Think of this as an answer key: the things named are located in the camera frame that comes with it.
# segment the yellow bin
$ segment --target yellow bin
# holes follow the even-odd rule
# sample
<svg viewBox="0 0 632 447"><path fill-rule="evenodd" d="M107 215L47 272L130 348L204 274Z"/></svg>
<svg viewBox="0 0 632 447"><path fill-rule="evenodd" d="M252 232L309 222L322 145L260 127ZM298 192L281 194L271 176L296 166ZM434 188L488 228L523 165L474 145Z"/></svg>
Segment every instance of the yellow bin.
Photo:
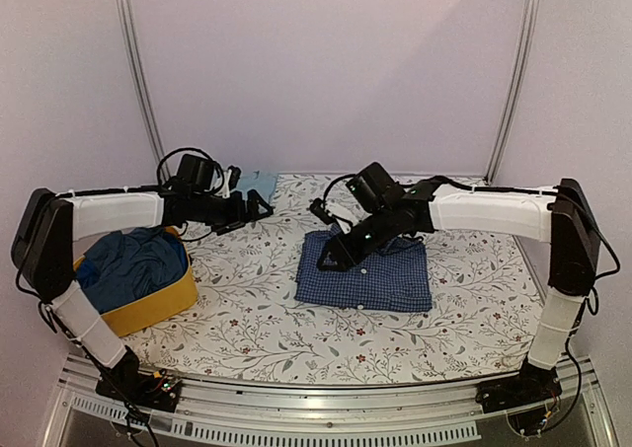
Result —
<svg viewBox="0 0 632 447"><path fill-rule="evenodd" d="M172 227L165 230L178 236L178 232ZM82 261L83 257L75 262L75 270ZM102 314L101 317L115 334L126 336L186 311L198 299L198 289L188 253L187 262L187 272L179 281L126 306Z"/></svg>

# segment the floral pattern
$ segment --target floral pattern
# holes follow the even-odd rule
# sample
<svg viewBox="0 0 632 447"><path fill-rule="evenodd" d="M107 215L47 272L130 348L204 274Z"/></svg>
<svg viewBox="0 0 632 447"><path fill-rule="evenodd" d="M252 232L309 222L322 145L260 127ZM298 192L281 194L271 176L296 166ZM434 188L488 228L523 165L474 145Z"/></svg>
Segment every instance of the floral pattern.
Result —
<svg viewBox="0 0 632 447"><path fill-rule="evenodd" d="M307 207L331 179L281 176L274 216L188 244L196 304L125 342L146 364L267 382L432 382L517 369L542 307L510 236L427 235L434 306L426 314L293 299L304 234L325 228ZM361 216L343 185L330 198ZM187 236L205 232L192 224Z"/></svg>

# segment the white wall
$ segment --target white wall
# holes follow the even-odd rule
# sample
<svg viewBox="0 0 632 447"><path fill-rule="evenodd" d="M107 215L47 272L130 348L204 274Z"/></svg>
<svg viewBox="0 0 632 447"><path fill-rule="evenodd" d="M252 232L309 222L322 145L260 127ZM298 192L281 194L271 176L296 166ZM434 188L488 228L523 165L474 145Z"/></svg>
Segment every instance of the white wall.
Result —
<svg viewBox="0 0 632 447"><path fill-rule="evenodd" d="M632 445L632 1L541 0L533 50L500 184L574 177L623 263L598 283L579 349L595 365L621 445ZM538 272L547 249L529 245ZM604 249L600 269L611 267Z"/></svg>
<svg viewBox="0 0 632 447"><path fill-rule="evenodd" d="M270 171L481 176L523 0L132 0L167 149Z"/></svg>
<svg viewBox="0 0 632 447"><path fill-rule="evenodd" d="M153 159L115 0L0 0L0 445L33 447L67 346L17 292L31 191L138 185Z"/></svg>

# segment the dark blue cloth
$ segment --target dark blue cloth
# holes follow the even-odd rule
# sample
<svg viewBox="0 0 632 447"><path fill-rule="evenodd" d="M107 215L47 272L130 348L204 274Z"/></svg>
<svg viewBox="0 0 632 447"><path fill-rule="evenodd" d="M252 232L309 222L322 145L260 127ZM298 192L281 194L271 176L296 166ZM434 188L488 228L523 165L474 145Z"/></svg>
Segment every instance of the dark blue cloth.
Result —
<svg viewBox="0 0 632 447"><path fill-rule="evenodd" d="M189 263L182 243L163 228L113 232L86 252L77 281L104 314L181 279Z"/></svg>
<svg viewBox="0 0 632 447"><path fill-rule="evenodd" d="M424 244L396 238L348 271L321 271L316 262L335 233L305 235L296 274L297 301L394 312L427 312L433 307Z"/></svg>

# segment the blue clothing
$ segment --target blue clothing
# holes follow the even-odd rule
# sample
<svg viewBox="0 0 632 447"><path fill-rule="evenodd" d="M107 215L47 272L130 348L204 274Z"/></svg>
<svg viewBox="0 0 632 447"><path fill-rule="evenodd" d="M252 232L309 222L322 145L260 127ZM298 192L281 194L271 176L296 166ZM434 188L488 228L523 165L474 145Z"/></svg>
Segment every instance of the blue clothing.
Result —
<svg viewBox="0 0 632 447"><path fill-rule="evenodd" d="M427 312L433 307L424 244L396 238L348 271L321 271L316 262L333 235L305 235L296 274L297 301L395 312Z"/></svg>
<svg viewBox="0 0 632 447"><path fill-rule="evenodd" d="M113 232L86 252L77 281L100 314L180 280L189 262L182 243L163 228Z"/></svg>
<svg viewBox="0 0 632 447"><path fill-rule="evenodd" d="M235 190L240 190L244 195L248 190L254 189L267 202L270 203L277 189L278 174L255 171L254 173L244 173L240 176Z"/></svg>

